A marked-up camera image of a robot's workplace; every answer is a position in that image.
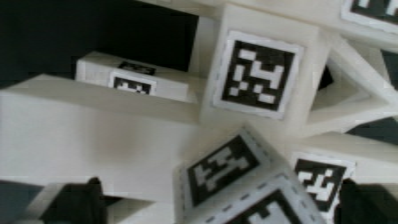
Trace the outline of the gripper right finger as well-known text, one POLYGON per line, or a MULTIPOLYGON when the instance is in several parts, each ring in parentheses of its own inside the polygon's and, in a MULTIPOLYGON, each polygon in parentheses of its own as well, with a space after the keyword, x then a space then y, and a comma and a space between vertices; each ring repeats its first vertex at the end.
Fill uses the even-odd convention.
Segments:
POLYGON ((380 184, 342 180, 333 224, 398 224, 398 197, 380 184))

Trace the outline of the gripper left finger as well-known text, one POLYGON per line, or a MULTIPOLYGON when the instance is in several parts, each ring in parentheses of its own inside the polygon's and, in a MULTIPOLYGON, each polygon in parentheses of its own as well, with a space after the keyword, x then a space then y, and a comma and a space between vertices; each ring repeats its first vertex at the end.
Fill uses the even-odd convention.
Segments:
POLYGON ((69 183, 38 216, 44 224, 108 224, 108 207, 122 200, 102 193, 101 180, 69 183))

